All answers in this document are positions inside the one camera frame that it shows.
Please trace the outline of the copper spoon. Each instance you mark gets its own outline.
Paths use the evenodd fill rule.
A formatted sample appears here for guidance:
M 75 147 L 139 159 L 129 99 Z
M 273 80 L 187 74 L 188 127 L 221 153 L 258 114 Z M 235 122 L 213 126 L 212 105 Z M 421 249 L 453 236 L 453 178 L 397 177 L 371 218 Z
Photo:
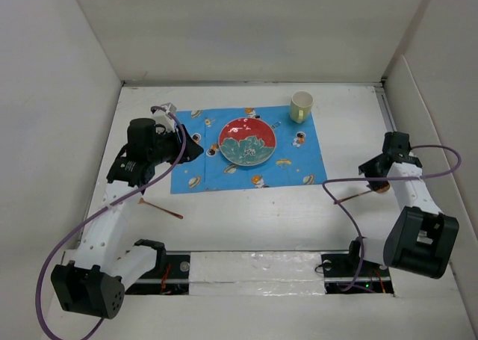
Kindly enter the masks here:
M 377 194 L 381 194 L 381 193 L 385 193 L 387 192 L 388 190 L 390 189 L 390 185 L 386 185 L 382 188 L 379 188 L 379 189 L 376 189 L 376 190 L 373 190 L 373 189 L 370 189 L 370 190 L 367 190 L 367 191 L 363 191 L 361 193 L 358 193 L 358 194 L 354 194 L 354 195 L 351 195 L 351 196 L 348 196 L 348 197 L 344 197 L 342 199 L 339 199 L 339 200 L 336 200 L 334 201 L 334 204 L 335 205 L 338 205 L 340 203 L 343 203 L 343 202 L 346 202 L 348 200 L 352 200 L 352 199 L 355 199 L 357 197 L 360 197 L 360 196 L 363 196 L 363 195 L 366 195 L 366 194 L 370 194 L 370 193 L 377 193 Z

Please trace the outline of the copper fork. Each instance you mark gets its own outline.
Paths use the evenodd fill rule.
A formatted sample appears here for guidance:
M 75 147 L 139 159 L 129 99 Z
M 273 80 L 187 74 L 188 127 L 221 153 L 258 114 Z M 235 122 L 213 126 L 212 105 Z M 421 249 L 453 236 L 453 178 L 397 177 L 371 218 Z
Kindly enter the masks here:
M 183 215 L 178 214 L 178 213 L 175 213 L 175 212 L 170 211 L 170 210 L 167 210 L 167 209 L 162 208 L 162 207 L 160 207 L 160 206 L 158 206 L 158 205 L 155 205 L 155 204 L 153 204 L 153 203 L 147 202 L 147 201 L 145 201 L 145 199 L 142 198 L 142 197 L 138 200 L 138 203 L 137 203 L 137 204 L 148 205 L 148 206 L 151 206 L 151 207 L 153 207 L 153 208 L 155 208 L 155 209 L 158 209 L 158 210 L 160 210 L 160 211 L 163 211 L 163 212 L 165 212 L 165 213 L 167 213 L 167 214 L 169 214 L 169 215 L 171 215 L 171 216 L 173 216 L 173 217 L 176 217 L 176 218 L 178 218 L 178 219 L 180 219 L 180 220 L 184 219 L 184 216 L 183 216 Z

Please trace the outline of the red and teal floral plate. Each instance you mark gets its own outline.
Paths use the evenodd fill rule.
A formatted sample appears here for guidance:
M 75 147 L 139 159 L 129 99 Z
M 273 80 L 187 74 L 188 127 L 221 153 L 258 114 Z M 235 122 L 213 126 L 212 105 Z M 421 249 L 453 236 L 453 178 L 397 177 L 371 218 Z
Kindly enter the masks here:
M 228 122 L 221 129 L 218 146 L 229 162 L 242 167 L 254 167 L 273 155 L 277 139 L 268 123 L 242 117 Z

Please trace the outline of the blue space-print cloth placemat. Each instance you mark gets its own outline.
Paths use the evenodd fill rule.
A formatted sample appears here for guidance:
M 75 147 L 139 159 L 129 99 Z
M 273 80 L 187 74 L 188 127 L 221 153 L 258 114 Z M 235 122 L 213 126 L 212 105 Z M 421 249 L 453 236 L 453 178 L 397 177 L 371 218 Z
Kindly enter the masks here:
M 327 179 L 313 117 L 295 123 L 287 105 L 180 111 L 176 116 L 204 153 L 174 169 L 173 194 L 313 185 Z M 262 120 L 274 131 L 275 151 L 262 164 L 236 165 L 219 149 L 222 128 L 240 117 Z

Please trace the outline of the pale yellow paper cup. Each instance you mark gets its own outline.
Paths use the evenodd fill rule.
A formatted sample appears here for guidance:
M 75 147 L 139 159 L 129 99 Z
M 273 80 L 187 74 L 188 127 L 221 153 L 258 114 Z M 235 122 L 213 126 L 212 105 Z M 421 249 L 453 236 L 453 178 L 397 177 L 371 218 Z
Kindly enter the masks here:
M 295 123 L 303 123 L 314 105 L 313 96 L 305 91 L 297 91 L 291 97 L 289 117 Z

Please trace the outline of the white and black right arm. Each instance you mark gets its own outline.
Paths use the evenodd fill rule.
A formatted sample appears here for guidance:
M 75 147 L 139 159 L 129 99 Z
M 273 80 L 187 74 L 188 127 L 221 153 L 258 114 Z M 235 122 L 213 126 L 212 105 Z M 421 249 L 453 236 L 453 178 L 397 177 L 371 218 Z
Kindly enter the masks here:
M 359 172 L 367 178 L 385 177 L 402 211 L 387 238 L 365 238 L 363 250 L 345 257 L 347 270 L 361 276 L 375 263 L 441 278 L 450 260 L 459 222 L 435 204 L 422 179 L 420 160 L 402 152 L 381 154 L 361 165 Z

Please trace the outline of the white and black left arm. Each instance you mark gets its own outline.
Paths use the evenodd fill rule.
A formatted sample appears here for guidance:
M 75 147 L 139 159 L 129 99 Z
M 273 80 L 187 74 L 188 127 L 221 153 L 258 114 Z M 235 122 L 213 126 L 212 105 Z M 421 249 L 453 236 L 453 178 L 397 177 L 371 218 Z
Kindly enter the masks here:
M 167 269 L 166 249 L 160 241 L 140 239 L 118 255 L 131 207 L 147 187 L 164 178 L 155 168 L 171 168 L 195 160 L 203 149 L 172 114 L 133 119 L 127 142 L 106 176 L 102 207 L 81 226 L 81 243 L 66 265 L 56 265 L 51 281 L 66 312 L 112 319 L 125 292 L 143 275 L 159 277 Z

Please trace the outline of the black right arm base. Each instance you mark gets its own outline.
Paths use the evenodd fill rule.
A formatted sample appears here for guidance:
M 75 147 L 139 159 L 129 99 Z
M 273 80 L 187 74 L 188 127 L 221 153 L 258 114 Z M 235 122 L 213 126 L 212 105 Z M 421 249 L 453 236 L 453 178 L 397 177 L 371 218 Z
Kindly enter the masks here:
M 334 251 L 320 254 L 320 262 L 314 271 L 323 276 L 326 294 L 394 294 L 391 275 L 387 268 L 363 261 L 357 280 L 352 282 L 359 268 L 360 244 L 350 243 L 348 251 Z

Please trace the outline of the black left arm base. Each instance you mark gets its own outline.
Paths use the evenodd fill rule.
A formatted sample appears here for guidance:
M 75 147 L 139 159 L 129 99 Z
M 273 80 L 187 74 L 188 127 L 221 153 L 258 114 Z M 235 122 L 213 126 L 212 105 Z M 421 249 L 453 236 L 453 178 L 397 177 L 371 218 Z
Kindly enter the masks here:
M 186 252 L 167 253 L 162 271 L 153 269 L 144 274 L 127 291 L 128 295 L 188 295 L 190 286 L 190 255 Z

